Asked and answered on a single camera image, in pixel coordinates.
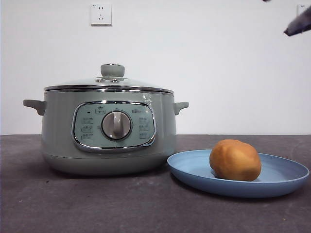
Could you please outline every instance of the dial knob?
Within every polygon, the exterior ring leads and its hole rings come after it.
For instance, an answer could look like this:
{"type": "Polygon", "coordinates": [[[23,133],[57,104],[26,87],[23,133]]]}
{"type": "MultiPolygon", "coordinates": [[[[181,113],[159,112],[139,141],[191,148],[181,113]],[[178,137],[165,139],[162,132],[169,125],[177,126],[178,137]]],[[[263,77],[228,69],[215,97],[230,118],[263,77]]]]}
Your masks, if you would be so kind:
{"type": "Polygon", "coordinates": [[[121,139],[130,132],[131,120],[126,114],[114,111],[104,117],[102,128],[107,137],[114,140],[121,139]]]}

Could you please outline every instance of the blue plate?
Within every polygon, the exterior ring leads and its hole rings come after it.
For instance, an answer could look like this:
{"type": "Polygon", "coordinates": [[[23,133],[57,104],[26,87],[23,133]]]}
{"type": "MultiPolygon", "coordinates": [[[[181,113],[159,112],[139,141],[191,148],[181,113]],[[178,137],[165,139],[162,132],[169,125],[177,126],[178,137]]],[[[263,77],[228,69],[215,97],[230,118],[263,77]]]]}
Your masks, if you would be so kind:
{"type": "Polygon", "coordinates": [[[174,154],[167,160],[172,174],[180,181],[203,191],[240,198],[268,198],[300,188],[309,170],[292,160],[261,154],[261,173],[254,181],[219,179],[209,166],[211,150],[192,150],[174,154]]]}

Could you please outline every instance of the glass lid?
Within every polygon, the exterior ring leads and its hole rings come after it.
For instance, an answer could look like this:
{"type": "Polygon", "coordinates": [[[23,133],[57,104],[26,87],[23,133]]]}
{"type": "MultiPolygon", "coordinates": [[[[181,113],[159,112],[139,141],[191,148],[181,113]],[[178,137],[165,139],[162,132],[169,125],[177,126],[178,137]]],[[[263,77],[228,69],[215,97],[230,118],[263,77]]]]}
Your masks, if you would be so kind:
{"type": "Polygon", "coordinates": [[[45,91],[52,90],[77,90],[77,89],[110,89],[110,90],[142,90],[155,92],[174,92],[159,86],[124,78],[124,66],[119,64],[105,64],[101,66],[102,77],[79,80],[70,83],[45,87],[45,91]]]}

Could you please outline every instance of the pot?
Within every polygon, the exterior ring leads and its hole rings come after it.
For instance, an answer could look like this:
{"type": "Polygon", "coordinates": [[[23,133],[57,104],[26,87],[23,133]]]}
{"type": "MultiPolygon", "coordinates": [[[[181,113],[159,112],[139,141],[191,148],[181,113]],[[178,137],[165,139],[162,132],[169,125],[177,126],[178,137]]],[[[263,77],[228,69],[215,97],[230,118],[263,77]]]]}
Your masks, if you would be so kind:
{"type": "Polygon", "coordinates": [[[124,78],[124,66],[102,77],[44,88],[44,101],[24,100],[42,119],[42,154],[54,169],[120,175],[155,168],[175,152],[173,91],[124,78]]]}

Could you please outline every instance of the pot handle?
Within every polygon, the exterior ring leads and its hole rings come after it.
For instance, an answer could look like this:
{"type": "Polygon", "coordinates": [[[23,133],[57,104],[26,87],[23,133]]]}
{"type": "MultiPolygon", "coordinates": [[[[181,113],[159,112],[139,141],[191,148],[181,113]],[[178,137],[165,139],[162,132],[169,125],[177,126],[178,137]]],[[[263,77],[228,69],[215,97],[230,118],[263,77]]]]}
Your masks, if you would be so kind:
{"type": "Polygon", "coordinates": [[[31,108],[36,109],[40,116],[44,115],[44,112],[47,106],[47,103],[45,101],[40,101],[40,100],[24,100],[23,104],[26,107],[31,107],[31,108]]]}
{"type": "Polygon", "coordinates": [[[188,108],[188,107],[189,107],[188,102],[174,103],[175,116],[179,114],[180,110],[182,110],[183,108],[188,108]]]}

